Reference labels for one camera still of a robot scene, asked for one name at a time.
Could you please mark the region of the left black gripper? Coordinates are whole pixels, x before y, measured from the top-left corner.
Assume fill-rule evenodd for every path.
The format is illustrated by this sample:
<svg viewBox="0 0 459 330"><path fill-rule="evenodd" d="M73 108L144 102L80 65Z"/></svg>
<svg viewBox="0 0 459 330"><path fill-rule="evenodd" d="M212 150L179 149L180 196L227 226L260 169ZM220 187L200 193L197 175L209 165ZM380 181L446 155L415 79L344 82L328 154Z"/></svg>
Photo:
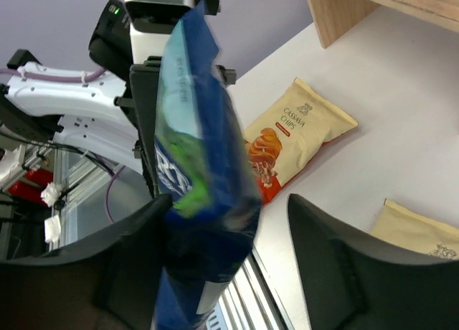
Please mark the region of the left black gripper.
<svg viewBox="0 0 459 330"><path fill-rule="evenodd" d="M133 153L141 160L142 175L152 197L158 194L154 137L160 68L160 57L148 57L142 65L132 65L125 95L115 99L115 105L128 115L138 131Z"/></svg>

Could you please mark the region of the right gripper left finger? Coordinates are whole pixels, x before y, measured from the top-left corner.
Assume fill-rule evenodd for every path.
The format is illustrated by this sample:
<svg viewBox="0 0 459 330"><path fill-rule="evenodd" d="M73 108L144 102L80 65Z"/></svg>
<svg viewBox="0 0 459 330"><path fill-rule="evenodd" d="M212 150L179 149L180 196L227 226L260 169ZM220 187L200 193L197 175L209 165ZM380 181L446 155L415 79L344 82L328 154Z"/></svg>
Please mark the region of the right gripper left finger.
<svg viewBox="0 0 459 330"><path fill-rule="evenodd" d="M164 265L161 195L44 255L1 262L2 329L150 329Z"/></svg>

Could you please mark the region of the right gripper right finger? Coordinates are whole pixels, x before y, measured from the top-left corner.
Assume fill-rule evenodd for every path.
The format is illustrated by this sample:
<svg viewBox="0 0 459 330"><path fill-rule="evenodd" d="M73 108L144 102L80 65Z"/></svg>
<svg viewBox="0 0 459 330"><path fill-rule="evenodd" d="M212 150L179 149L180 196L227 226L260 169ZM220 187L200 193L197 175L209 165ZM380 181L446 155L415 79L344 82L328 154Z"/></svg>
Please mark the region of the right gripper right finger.
<svg viewBox="0 0 459 330"><path fill-rule="evenodd" d="M457 329L458 262L389 244L299 194L288 222L312 329Z"/></svg>

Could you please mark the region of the Burts sea salt vinegar bag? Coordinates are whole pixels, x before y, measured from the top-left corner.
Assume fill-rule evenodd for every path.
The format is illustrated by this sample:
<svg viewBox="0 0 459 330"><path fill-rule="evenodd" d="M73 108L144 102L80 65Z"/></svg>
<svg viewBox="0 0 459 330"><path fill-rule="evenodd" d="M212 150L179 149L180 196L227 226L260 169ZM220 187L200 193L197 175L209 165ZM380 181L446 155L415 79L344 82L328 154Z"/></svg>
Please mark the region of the Burts sea salt vinegar bag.
<svg viewBox="0 0 459 330"><path fill-rule="evenodd" d="M156 178L173 204L157 329L202 327L252 251L262 205L205 11L200 3L180 18L158 78Z"/></svg>

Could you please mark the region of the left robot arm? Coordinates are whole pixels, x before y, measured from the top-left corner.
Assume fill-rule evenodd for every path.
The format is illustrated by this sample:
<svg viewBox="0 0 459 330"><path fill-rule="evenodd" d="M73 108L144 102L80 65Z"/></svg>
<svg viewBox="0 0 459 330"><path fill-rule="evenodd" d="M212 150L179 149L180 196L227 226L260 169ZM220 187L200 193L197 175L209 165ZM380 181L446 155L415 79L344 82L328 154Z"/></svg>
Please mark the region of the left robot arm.
<svg viewBox="0 0 459 330"><path fill-rule="evenodd" d="M233 70L206 23L220 0L108 0L88 50L95 72L9 60L1 123L23 141L88 152L142 174L151 193L202 196Z"/></svg>

